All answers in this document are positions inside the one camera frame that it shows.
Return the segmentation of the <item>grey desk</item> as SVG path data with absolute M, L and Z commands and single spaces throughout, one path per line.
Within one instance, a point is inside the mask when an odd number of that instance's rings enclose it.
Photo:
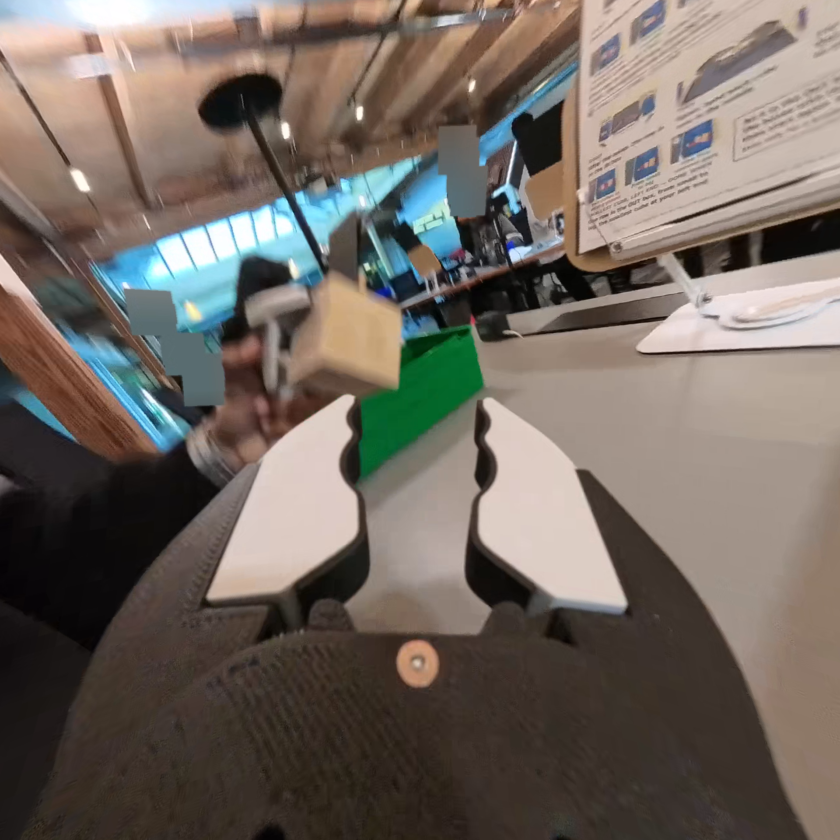
M 747 678 L 810 838 L 838 838 L 838 350 L 642 355 L 652 324 L 483 343 L 486 391 L 675 562 Z M 367 631 L 473 633 L 475 399 L 362 486 Z

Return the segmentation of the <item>wooden post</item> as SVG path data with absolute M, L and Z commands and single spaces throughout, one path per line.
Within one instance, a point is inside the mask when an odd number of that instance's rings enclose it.
M 1 259 L 1 356 L 79 445 L 111 461 L 159 452 Z

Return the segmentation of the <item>person's left hand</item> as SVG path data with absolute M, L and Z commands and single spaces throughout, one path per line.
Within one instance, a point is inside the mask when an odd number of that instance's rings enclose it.
M 262 352 L 261 338 L 254 334 L 222 348 L 224 403 L 211 416 L 208 435 L 234 471 L 257 462 L 291 429 L 329 404 L 307 393 L 269 395 L 261 373 Z

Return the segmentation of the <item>small black device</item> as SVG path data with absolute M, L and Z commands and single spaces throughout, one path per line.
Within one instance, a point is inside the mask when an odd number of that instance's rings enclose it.
M 508 314 L 504 311 L 485 311 L 475 318 L 475 329 L 483 343 L 498 343 L 507 340 L 521 340 L 524 336 L 513 329 Z

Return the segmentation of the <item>person's left forearm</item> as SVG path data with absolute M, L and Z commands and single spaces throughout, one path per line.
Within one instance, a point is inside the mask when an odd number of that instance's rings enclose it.
M 114 466 L 73 497 L 2 492 L 2 602 L 92 650 L 166 547 L 221 489 L 185 441 Z

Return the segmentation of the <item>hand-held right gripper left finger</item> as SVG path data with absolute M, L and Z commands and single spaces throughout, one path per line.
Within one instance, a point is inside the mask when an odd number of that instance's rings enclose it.
M 268 605 L 306 623 L 321 599 L 347 602 L 369 574 L 361 407 L 342 395 L 261 459 L 212 580 L 210 606 Z

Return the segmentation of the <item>green plastic bin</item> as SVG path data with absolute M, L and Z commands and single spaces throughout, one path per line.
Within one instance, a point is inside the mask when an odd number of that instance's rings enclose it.
M 407 339 L 398 388 L 361 401 L 360 477 L 374 473 L 483 387 L 471 325 Z

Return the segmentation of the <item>large wooden cube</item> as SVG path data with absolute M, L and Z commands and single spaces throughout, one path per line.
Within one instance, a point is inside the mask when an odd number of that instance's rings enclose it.
M 309 315 L 294 333 L 287 383 L 336 396 L 394 391 L 402 330 L 396 303 L 332 270 L 312 289 Z

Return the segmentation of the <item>black monitor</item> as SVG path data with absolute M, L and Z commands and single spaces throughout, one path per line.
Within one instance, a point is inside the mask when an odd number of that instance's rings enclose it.
M 536 118 L 530 112 L 523 112 L 511 121 L 512 135 L 530 176 L 562 160 L 563 107 L 561 100 Z

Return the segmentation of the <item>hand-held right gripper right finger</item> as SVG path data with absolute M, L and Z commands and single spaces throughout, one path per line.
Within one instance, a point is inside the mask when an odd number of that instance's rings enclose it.
M 628 600 L 574 462 L 493 398 L 476 405 L 469 588 L 489 606 L 620 616 Z

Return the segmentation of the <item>silver mesh wristwatch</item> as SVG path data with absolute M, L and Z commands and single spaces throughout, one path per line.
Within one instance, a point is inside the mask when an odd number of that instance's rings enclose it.
M 209 417 L 187 434 L 185 450 L 197 471 L 218 489 L 225 488 L 244 467 L 237 451 L 218 441 Z

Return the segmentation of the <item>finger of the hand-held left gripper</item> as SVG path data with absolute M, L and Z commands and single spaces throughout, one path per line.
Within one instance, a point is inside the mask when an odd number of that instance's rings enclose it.
M 355 280 L 362 292 L 366 291 L 366 275 L 361 267 L 364 221 L 363 213 L 349 213 L 329 235 L 328 257 L 329 270 Z

